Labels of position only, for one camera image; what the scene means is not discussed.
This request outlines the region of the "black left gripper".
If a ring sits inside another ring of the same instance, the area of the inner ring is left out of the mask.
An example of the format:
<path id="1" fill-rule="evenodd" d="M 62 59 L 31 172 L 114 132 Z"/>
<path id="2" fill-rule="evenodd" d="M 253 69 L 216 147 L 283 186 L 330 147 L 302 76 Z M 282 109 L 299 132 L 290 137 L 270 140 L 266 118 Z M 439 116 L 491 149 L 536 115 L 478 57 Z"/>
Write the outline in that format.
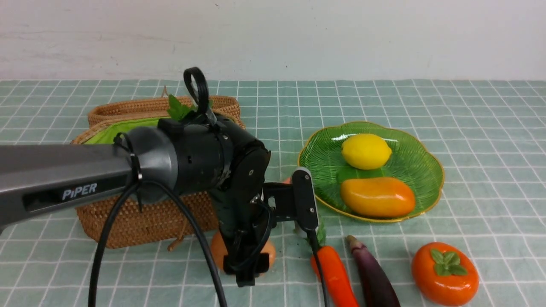
<path id="1" fill-rule="evenodd" d="M 273 228 L 272 211 L 262 191 L 210 190 L 209 196 L 227 249 L 224 271 L 235 276 L 238 287 L 252 287 L 269 270 L 269 255 L 262 249 Z"/>

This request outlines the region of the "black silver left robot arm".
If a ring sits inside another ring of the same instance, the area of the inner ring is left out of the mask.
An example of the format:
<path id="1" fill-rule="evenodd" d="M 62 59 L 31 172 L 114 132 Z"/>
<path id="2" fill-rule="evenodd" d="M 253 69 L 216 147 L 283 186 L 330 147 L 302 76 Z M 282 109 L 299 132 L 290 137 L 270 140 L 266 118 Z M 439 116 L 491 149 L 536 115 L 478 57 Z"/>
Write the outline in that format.
<path id="1" fill-rule="evenodd" d="M 118 133 L 112 144 L 3 145 L 1 228 L 119 195 L 102 245 L 132 196 L 139 205 L 172 200 L 203 237 L 181 197 L 206 192 L 227 249 L 224 270 L 238 286 L 253 286 L 270 268 L 262 249 L 274 222 L 261 196 L 269 160 L 261 141 L 218 114 L 160 119 Z"/>

